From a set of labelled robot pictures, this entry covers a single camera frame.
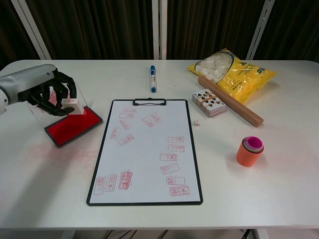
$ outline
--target rolling pin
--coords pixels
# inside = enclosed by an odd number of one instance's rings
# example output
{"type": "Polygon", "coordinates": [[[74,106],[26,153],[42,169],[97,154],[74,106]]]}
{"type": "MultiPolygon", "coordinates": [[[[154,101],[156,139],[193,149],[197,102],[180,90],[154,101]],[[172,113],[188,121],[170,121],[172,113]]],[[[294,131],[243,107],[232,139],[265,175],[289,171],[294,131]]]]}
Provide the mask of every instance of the rolling pin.
{"type": "Polygon", "coordinates": [[[251,123],[254,127],[260,126],[264,119],[261,118],[256,113],[252,112],[242,103],[231,97],[229,94],[223,92],[217,85],[215,85],[211,80],[207,79],[204,76],[200,76],[198,78],[199,84],[203,87],[209,89],[212,93],[214,93],[219,99],[221,99],[226,105],[232,108],[237,114],[239,114],[242,118],[251,123]]]}

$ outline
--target marker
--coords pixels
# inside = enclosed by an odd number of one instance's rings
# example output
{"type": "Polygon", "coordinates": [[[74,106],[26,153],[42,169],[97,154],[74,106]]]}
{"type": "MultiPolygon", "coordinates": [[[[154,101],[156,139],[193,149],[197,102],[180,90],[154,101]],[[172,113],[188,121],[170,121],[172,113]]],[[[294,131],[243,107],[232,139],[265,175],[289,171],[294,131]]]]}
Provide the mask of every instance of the marker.
{"type": "Polygon", "coordinates": [[[155,66],[151,65],[151,92],[157,91],[155,66]]]}

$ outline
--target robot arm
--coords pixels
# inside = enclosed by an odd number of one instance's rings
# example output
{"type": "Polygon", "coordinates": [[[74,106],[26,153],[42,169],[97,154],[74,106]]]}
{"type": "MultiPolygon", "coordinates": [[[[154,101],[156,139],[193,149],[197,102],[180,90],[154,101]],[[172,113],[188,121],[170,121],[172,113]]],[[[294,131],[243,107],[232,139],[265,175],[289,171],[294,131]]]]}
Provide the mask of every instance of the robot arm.
{"type": "Polygon", "coordinates": [[[0,114],[7,105],[28,101],[34,106],[54,116],[65,116],[73,108],[62,109],[61,101],[68,97],[76,98],[73,79],[59,72],[54,65],[45,64],[24,69],[0,77],[0,114]],[[56,105],[49,101],[50,87],[56,92],[56,105]]]}

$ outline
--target black clipboard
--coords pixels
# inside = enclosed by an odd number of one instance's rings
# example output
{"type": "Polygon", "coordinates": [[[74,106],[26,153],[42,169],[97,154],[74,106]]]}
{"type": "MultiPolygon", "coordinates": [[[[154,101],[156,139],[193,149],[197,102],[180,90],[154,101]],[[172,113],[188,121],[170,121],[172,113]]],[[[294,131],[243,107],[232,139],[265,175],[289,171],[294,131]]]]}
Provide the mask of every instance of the black clipboard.
{"type": "Polygon", "coordinates": [[[100,147],[100,150],[99,150],[99,155],[98,155],[98,159],[97,159],[96,166],[95,166],[95,169],[94,169],[94,173],[93,173],[93,177],[92,177],[92,181],[91,181],[91,185],[90,185],[90,189],[89,189],[89,193],[88,193],[88,197],[87,197],[86,203],[89,206],[160,206],[160,205],[167,206],[167,205],[200,205],[200,204],[202,204],[202,202],[203,202],[203,196],[202,196],[202,190],[201,190],[201,185],[200,185],[200,178],[199,178],[197,159],[196,159],[196,153],[195,153],[195,145],[194,145],[194,140],[193,140],[193,133],[192,133],[192,128],[191,128],[191,121],[190,121],[190,115],[189,115],[189,109],[188,109],[187,100],[184,100],[184,99],[166,100],[166,99],[152,99],[152,98],[134,99],[134,100],[113,100],[111,108],[110,108],[108,120],[107,120],[107,123],[106,123],[103,139],[102,139],[102,142],[101,142],[101,147],[100,147]],[[118,202],[118,203],[116,203],[116,202],[114,202],[114,203],[91,203],[90,202],[91,201],[92,192],[93,192],[93,189],[94,189],[95,183],[96,183],[96,176],[97,176],[97,172],[98,172],[98,168],[99,168],[99,164],[100,164],[100,160],[101,160],[103,146],[104,146],[106,135],[107,135],[108,128],[109,128],[109,123],[110,123],[110,117],[111,117],[112,109],[113,109],[113,106],[114,106],[115,102],[123,102],[123,101],[132,102],[132,106],[158,105],[158,106],[163,106],[163,107],[165,107],[167,102],[169,102],[169,101],[183,101],[183,102],[185,102],[185,109],[186,109],[186,113],[187,113],[188,128],[189,128],[190,140],[191,140],[191,148],[192,148],[193,159],[194,159],[194,169],[195,169],[195,173],[196,173],[196,180],[197,180],[197,187],[198,187],[198,194],[199,194],[199,200],[198,201],[132,202],[132,203],[121,203],[121,202],[118,202]]]}

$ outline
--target yellow plastic bag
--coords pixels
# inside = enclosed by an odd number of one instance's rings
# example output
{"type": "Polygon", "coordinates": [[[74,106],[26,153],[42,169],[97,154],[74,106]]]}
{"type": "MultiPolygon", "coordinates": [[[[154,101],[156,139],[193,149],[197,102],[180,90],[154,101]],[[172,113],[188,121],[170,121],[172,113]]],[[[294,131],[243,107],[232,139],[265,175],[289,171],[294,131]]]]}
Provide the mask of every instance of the yellow plastic bag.
{"type": "Polygon", "coordinates": [[[198,76],[212,80],[219,88],[244,103],[277,73],[241,61],[223,49],[187,68],[198,76]]]}

